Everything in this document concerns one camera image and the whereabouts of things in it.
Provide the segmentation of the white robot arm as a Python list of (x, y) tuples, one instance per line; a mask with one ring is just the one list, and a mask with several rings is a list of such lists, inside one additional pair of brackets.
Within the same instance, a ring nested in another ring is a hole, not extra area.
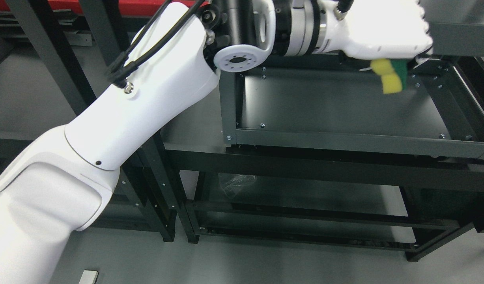
[(232, 45), (205, 58), (213, 32), (201, 1), (167, 1), (111, 67), (111, 85), (68, 124), (31, 142), (0, 175), (0, 284), (47, 284), (73, 231), (88, 228), (113, 196), (121, 166), (157, 131), (208, 95), (216, 67), (258, 66), (272, 52), (274, 0), (243, 0), (263, 47)]

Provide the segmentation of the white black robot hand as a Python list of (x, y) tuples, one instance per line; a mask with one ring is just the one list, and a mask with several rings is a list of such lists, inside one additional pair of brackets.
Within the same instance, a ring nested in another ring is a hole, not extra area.
[(360, 60), (412, 59), (431, 50), (433, 39), (417, 0), (355, 0), (342, 20), (338, 2), (320, 0), (325, 28), (315, 54), (342, 51)]

